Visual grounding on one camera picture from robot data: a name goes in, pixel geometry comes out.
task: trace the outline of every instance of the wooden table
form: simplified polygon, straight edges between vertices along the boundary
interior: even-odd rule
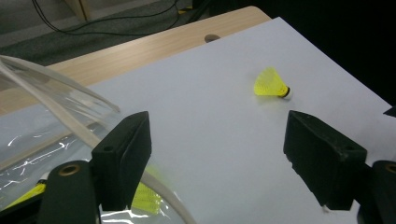
[[[258,8],[245,7],[56,63],[49,68],[89,86],[201,46],[205,44],[206,35],[223,37],[269,20],[271,18]],[[21,91],[0,91],[0,115],[36,103],[22,95]]]

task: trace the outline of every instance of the yellow object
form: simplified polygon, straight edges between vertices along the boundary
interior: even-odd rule
[[[19,199],[17,199],[16,201],[14,201],[13,203],[9,204],[6,208],[9,208],[11,206],[14,206],[17,203],[21,203],[23,201],[26,201],[30,198],[35,197],[36,195],[43,193],[44,190],[46,189],[46,184],[45,183],[37,183],[35,185],[34,188],[32,188],[31,190],[27,191],[25,194],[23,194]]]
[[[286,97],[290,93],[290,88],[286,86],[274,67],[268,67],[256,78],[254,93]]]
[[[160,212],[162,198],[154,190],[139,183],[132,200],[132,207],[157,215]]]

